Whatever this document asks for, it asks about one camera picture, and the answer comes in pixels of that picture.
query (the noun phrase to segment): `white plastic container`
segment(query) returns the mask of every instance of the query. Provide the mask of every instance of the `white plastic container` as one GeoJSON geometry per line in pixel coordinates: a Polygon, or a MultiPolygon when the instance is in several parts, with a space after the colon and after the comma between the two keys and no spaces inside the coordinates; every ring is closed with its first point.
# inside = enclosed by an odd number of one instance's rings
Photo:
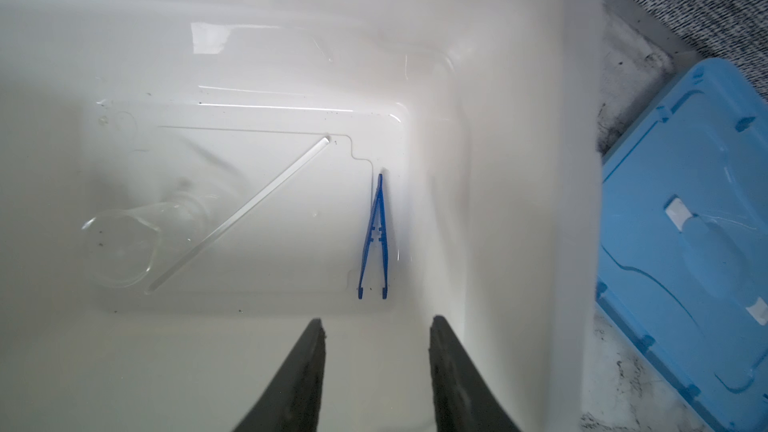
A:
{"type": "Polygon", "coordinates": [[[230,430],[319,316],[320,429],[433,430],[428,325],[444,314],[523,430],[574,430],[599,12],[0,0],[0,429],[230,430]],[[100,212],[205,190],[195,223],[215,227],[326,136],[166,279],[85,272],[100,212]],[[374,246],[358,300],[380,171],[389,297],[374,246]]]}

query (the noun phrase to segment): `blue container lid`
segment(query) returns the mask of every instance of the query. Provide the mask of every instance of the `blue container lid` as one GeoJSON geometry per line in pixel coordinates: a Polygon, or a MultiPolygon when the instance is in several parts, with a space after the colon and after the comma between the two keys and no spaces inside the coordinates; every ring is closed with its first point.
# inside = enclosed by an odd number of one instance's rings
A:
{"type": "Polygon", "coordinates": [[[768,106],[731,63],[606,156],[597,300],[714,430],[768,428],[768,106]]]}

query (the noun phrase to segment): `white sticker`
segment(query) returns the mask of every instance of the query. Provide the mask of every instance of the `white sticker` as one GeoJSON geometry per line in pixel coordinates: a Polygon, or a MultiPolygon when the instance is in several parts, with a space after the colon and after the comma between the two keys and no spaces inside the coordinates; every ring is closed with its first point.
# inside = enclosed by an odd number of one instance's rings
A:
{"type": "Polygon", "coordinates": [[[683,204],[683,201],[680,200],[680,197],[675,197],[664,211],[680,232],[683,231],[683,224],[685,224],[685,221],[694,216],[690,213],[688,207],[683,204]]]}
{"type": "Polygon", "coordinates": [[[768,305],[763,301],[762,297],[757,298],[757,302],[746,308],[746,311],[757,321],[760,325],[768,324],[768,305]]]}

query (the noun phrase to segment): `blue plastic tweezers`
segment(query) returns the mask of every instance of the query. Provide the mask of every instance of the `blue plastic tweezers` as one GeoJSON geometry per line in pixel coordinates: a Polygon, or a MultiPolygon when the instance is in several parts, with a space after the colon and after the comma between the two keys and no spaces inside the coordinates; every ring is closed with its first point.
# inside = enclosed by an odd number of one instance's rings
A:
{"type": "Polygon", "coordinates": [[[376,188],[376,196],[373,199],[373,207],[371,207],[371,218],[368,221],[368,233],[366,234],[366,244],[362,248],[362,266],[360,267],[360,282],[357,285],[357,298],[362,298],[362,275],[366,273],[366,263],[368,262],[368,250],[373,242],[373,231],[376,230],[374,222],[376,221],[376,213],[379,213],[379,232],[381,237],[379,242],[382,244],[382,261],[384,262],[384,289],[382,290],[382,299],[386,298],[387,289],[389,288],[389,279],[387,277],[387,266],[389,265],[389,253],[386,246],[386,219],[384,214],[384,190],[382,184],[384,183],[384,176],[379,174],[379,185],[376,188]]]}

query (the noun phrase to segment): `blue plastic lid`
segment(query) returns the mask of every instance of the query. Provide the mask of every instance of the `blue plastic lid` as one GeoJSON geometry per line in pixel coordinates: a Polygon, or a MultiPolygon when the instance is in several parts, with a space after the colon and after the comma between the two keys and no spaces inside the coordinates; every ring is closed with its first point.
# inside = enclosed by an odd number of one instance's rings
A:
{"type": "Polygon", "coordinates": [[[768,428],[768,106],[729,62],[678,77],[606,156],[598,275],[709,426],[768,428]]]}

